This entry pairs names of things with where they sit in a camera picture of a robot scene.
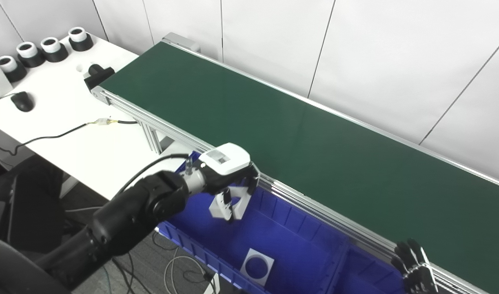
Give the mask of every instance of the computer mouse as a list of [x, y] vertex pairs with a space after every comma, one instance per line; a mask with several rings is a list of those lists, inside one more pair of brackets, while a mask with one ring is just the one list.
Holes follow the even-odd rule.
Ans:
[[24, 91], [13, 95], [12, 102], [16, 105], [16, 108], [23, 112], [29, 112], [34, 107], [32, 98]]

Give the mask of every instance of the blue plastic bin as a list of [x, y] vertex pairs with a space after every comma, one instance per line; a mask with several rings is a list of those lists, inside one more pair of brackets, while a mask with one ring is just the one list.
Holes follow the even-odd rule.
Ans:
[[[231, 224], [212, 218], [212, 201], [209, 194], [191, 197], [186, 209], [158, 230], [238, 288], [252, 294], [404, 294], [393, 266], [261, 188], [242, 220]], [[274, 259], [264, 288], [240, 272], [250, 248]]]
[[350, 245], [342, 262], [330, 294], [404, 294], [400, 272], [357, 246]]

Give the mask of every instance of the robotic hand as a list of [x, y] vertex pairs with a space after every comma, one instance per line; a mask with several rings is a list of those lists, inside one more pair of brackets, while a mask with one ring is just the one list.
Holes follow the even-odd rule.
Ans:
[[438, 294], [434, 272], [424, 249], [414, 239], [398, 242], [391, 264], [404, 276], [407, 294]]
[[186, 160], [186, 171], [160, 171], [140, 179], [117, 194], [93, 215], [91, 225], [37, 262], [68, 290], [73, 290], [112, 256], [130, 251], [158, 223], [182, 212], [189, 197], [207, 192], [223, 195], [223, 215], [233, 219], [228, 195], [239, 183], [246, 195], [255, 191], [260, 173], [249, 154], [232, 143], [210, 150], [194, 163]]

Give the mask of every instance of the white cylindrical part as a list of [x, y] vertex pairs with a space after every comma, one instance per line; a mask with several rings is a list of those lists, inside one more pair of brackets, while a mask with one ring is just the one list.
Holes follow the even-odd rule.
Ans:
[[82, 42], [87, 38], [86, 31], [81, 27], [70, 28], [70, 30], [68, 31], [68, 35], [74, 42]]
[[9, 73], [18, 68], [18, 63], [12, 56], [4, 55], [0, 57], [0, 67], [3, 72]]
[[23, 58], [31, 58], [37, 55], [37, 47], [32, 42], [22, 42], [17, 46], [16, 50]]
[[47, 37], [41, 41], [41, 47], [46, 53], [55, 53], [61, 50], [61, 43], [54, 37]]

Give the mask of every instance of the black base holder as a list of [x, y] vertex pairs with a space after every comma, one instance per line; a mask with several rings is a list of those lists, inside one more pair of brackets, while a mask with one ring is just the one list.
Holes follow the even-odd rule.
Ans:
[[20, 61], [16, 60], [16, 63], [18, 64], [18, 67], [16, 69], [12, 70], [9, 73], [4, 73], [5, 76], [7, 76], [7, 79], [9, 82], [17, 82], [18, 80], [24, 79], [26, 76], [26, 68]]
[[111, 67], [103, 69], [100, 65], [91, 65], [88, 69], [89, 77], [84, 79], [88, 90], [94, 89], [101, 82], [115, 74], [115, 70]]
[[63, 43], [61, 43], [60, 45], [61, 49], [59, 49], [57, 52], [48, 53], [44, 51], [44, 57], [46, 58], [46, 60], [48, 60], [49, 62], [59, 62], [65, 60], [66, 57], [68, 57], [68, 50], [66, 50], [66, 47]]
[[35, 54], [35, 56], [24, 58], [18, 54], [18, 58], [25, 67], [38, 67], [44, 63], [44, 60], [46, 60], [42, 54], [42, 51], [37, 48], [37, 54]]
[[84, 41], [74, 42], [72, 38], [68, 38], [68, 40], [70, 41], [70, 45], [72, 45], [72, 48], [75, 51], [79, 52], [86, 51], [91, 47], [93, 47], [93, 40], [91, 39], [91, 36], [88, 33], [86, 34], [86, 39]]

